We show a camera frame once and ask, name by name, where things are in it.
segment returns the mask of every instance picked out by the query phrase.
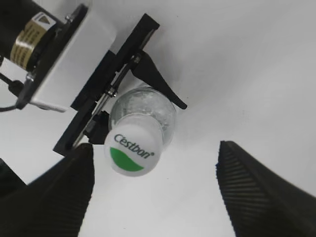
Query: black cable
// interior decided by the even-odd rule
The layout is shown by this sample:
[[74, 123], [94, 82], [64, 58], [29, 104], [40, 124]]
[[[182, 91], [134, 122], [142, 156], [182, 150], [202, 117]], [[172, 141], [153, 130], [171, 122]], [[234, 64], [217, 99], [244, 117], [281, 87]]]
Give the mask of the black cable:
[[12, 110], [16, 110], [16, 105], [9, 106], [9, 107], [6, 107], [6, 108], [0, 108], [0, 113], [12, 111]]
[[5, 75], [3, 75], [2, 73], [0, 73], [0, 79], [2, 81], [4, 81], [5, 83], [7, 83], [8, 85], [11, 85], [13, 83], [12, 80], [10, 80], [9, 78], [7, 78]]
[[[12, 81], [9, 78], [7, 78], [5, 75], [3, 75], [2, 73], [0, 73], [0, 79], [3, 82], [5, 82], [6, 84], [8, 84], [9, 91], [12, 94], [14, 94], [17, 97], [19, 96], [19, 94], [22, 91], [23, 86], [24, 86], [22, 82], [20, 82], [18, 80]], [[0, 113], [12, 111], [12, 110], [16, 110], [16, 105], [5, 107], [5, 108], [0, 107]]]

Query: yellow warning label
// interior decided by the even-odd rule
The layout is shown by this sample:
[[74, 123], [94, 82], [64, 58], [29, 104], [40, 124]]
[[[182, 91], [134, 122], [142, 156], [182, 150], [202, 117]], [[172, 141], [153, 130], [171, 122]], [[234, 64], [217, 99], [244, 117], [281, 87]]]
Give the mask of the yellow warning label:
[[43, 12], [40, 12], [33, 17], [15, 41], [10, 56], [11, 62], [17, 64], [23, 69], [26, 69], [35, 47], [46, 32], [55, 25], [55, 23], [56, 22], [54, 20]]

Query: water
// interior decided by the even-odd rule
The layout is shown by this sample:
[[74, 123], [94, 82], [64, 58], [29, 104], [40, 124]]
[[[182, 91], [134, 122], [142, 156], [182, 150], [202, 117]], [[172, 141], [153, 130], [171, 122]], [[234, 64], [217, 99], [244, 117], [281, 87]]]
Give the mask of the water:
[[157, 120], [166, 147], [172, 140], [176, 125], [176, 110], [160, 92], [143, 86], [122, 95], [110, 113], [109, 129], [112, 130], [126, 116], [145, 115]]

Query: white bottle cap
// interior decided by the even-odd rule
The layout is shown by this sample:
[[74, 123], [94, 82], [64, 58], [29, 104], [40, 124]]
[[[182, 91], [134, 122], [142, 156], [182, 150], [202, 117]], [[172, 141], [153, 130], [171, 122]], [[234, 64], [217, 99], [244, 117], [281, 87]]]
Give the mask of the white bottle cap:
[[108, 134], [104, 147], [116, 172], [132, 177], [147, 174], [163, 150], [160, 124], [151, 116], [127, 116]]

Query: water bottle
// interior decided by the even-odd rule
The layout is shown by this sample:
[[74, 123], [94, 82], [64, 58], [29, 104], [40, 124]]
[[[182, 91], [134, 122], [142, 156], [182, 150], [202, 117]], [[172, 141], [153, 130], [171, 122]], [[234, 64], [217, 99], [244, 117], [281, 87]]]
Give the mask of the water bottle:
[[132, 177], [152, 171], [175, 125], [176, 110], [160, 92], [143, 85], [122, 95], [110, 112], [104, 146], [112, 168]]

